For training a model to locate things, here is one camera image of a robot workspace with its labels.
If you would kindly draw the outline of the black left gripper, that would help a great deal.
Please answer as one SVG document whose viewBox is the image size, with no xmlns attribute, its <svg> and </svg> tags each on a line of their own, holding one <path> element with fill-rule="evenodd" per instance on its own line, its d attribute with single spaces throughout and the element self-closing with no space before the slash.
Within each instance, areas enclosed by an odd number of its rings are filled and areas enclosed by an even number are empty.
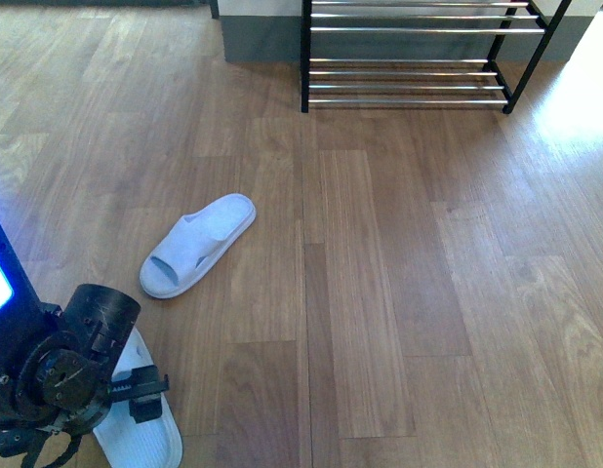
<svg viewBox="0 0 603 468">
<path fill-rule="evenodd" d="M 136 423 L 162 416 L 169 376 L 156 366 L 111 377 L 140 314 L 115 289 L 83 284 L 65 308 L 17 298 L 0 310 L 0 431 L 87 434 L 111 404 L 128 403 Z"/>
</svg>

